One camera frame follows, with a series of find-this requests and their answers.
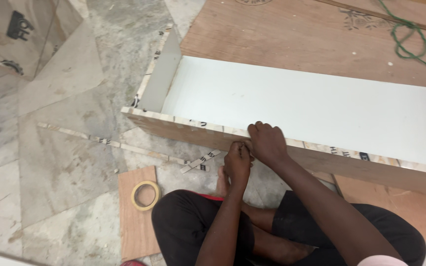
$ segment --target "white laminated board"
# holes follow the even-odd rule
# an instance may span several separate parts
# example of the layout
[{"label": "white laminated board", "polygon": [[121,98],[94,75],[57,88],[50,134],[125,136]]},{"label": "white laminated board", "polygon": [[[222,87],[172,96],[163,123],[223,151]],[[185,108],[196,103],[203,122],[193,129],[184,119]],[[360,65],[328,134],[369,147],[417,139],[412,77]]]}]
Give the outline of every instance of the white laminated board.
[{"label": "white laminated board", "polygon": [[183,56],[163,114],[426,164],[426,88]]}]

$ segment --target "plywood sheet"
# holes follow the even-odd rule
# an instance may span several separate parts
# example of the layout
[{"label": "plywood sheet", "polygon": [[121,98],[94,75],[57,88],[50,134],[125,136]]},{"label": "plywood sheet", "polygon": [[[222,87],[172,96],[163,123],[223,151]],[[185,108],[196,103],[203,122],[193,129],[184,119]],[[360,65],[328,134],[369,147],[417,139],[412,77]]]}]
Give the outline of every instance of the plywood sheet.
[{"label": "plywood sheet", "polygon": [[121,260],[123,262],[160,253],[152,227],[152,209],[141,212],[131,202],[133,188],[146,180],[157,182],[155,166],[118,175]]},{"label": "plywood sheet", "polygon": [[426,241],[426,195],[337,175],[335,180],[346,201],[388,209],[417,228]]},{"label": "plywood sheet", "polygon": [[[317,0],[334,6],[364,12],[369,15],[400,22],[388,15],[377,0]],[[426,29],[426,4],[409,0],[390,0],[384,3],[389,11],[397,17],[404,18]]]},{"label": "plywood sheet", "polygon": [[[426,66],[395,54],[393,25],[315,0],[259,6],[207,0],[181,50],[196,57],[426,87]],[[416,36],[405,46],[418,52],[421,40]]]}]

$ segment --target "marble floor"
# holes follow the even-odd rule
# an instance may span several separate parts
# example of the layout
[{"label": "marble floor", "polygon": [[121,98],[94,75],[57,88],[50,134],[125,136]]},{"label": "marble floor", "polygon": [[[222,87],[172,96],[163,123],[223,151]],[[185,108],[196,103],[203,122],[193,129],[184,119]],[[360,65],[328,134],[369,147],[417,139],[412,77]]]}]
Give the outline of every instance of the marble floor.
[{"label": "marble floor", "polygon": [[[210,193],[225,154],[210,172],[37,127],[37,122],[194,160],[210,151],[145,134],[121,115],[133,100],[160,40],[175,23],[182,38],[205,0],[71,0],[85,18],[32,82],[0,73],[0,254],[36,264],[121,263],[119,172],[156,165],[162,193]],[[245,201],[277,207],[287,189],[255,163]],[[140,258],[163,266],[162,254]]]}]

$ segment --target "green cable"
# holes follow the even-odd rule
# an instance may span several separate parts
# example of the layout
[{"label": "green cable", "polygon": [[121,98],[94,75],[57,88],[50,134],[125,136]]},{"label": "green cable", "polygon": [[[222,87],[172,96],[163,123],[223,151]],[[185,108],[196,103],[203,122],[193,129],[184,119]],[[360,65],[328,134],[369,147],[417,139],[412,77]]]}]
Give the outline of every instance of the green cable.
[{"label": "green cable", "polygon": [[[415,24],[412,21],[408,21],[406,19],[400,18],[395,16],[394,14],[392,14],[389,9],[387,9],[387,6],[384,5],[384,3],[382,2],[382,0],[379,0],[379,3],[381,3],[382,7],[386,10],[387,14],[391,17],[393,17],[394,19],[397,19],[398,21],[400,21],[400,23],[397,23],[394,28],[392,29],[392,32],[390,33],[392,35],[392,37],[394,38],[394,41],[396,42],[396,46],[395,46],[395,53],[400,57],[400,58],[405,58],[405,59],[417,59],[420,62],[422,62],[423,64],[426,65],[426,62],[423,61],[421,59],[421,57],[423,57],[426,54],[426,39],[425,36],[422,33],[422,30],[420,29],[419,26],[417,26],[417,24]],[[397,39],[397,36],[395,35],[395,32],[397,30],[398,27],[402,27],[402,26],[406,26],[407,28],[411,29],[412,31],[410,33],[408,33],[404,38],[402,38],[401,40]],[[404,43],[410,36],[412,36],[414,34],[414,32],[417,30],[418,34],[420,34],[420,37],[422,37],[423,40],[423,51],[419,54],[419,55],[414,55],[413,53],[411,53],[410,51],[407,51],[407,49],[404,48],[404,46],[402,46],[402,43]],[[407,56],[404,56],[400,53],[400,50],[404,51]]]}]

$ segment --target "masking tape roll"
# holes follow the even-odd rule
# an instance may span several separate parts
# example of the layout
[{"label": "masking tape roll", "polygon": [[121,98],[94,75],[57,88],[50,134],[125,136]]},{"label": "masking tape roll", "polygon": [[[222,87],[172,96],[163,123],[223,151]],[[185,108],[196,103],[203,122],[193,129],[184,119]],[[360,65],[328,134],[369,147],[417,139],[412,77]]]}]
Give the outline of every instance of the masking tape roll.
[{"label": "masking tape roll", "polygon": [[[154,200],[152,201],[151,204],[149,204],[147,206],[143,206],[142,204],[136,202],[136,194],[138,193],[138,190],[140,189],[140,187],[143,186],[143,185],[150,185],[155,191]],[[152,209],[154,207],[154,205],[157,203],[157,201],[159,200],[159,197],[160,197],[159,186],[157,185],[157,183],[152,182],[152,181],[143,181],[143,182],[137,184],[133,188],[133,192],[131,193],[131,201],[133,202],[134,207],[136,207],[136,209],[138,209],[139,211],[146,211],[146,210]]]}]

